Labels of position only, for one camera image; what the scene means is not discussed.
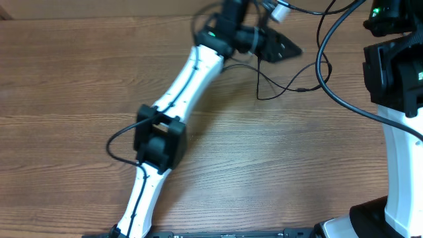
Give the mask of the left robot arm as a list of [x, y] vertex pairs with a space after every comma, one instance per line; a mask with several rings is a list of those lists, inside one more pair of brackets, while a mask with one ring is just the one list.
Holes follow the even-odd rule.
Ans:
[[265, 15], [256, 26], [245, 26], [248, 1], [222, 1], [221, 11], [196, 30], [191, 22], [194, 45], [187, 62], [166, 93], [152, 106], [139, 108], [135, 124], [118, 132], [134, 130], [136, 169], [134, 187], [121, 220], [109, 237], [146, 237], [152, 226], [153, 210], [166, 178], [175, 170], [187, 148], [186, 123], [209, 84], [223, 72], [224, 63], [235, 52], [256, 55], [276, 63], [301, 55], [297, 45], [268, 27], [268, 21], [282, 22], [289, 8], [282, 1], [263, 1]]

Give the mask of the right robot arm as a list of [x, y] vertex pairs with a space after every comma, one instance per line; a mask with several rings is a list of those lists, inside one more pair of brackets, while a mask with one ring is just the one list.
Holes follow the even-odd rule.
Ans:
[[365, 86], [377, 114], [334, 94], [321, 75], [325, 47], [351, 7], [319, 43], [315, 73], [324, 92], [339, 105], [382, 123], [387, 148], [388, 194], [350, 208], [345, 216], [315, 226], [314, 237], [422, 236], [422, 2], [374, 1], [364, 27], [375, 37], [399, 37], [364, 49]]

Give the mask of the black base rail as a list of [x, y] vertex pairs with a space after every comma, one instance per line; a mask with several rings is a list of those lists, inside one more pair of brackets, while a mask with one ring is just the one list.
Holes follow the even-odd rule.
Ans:
[[171, 231], [150, 232], [146, 238], [317, 238], [313, 228], [285, 228], [281, 231], [227, 231], [173, 233]]

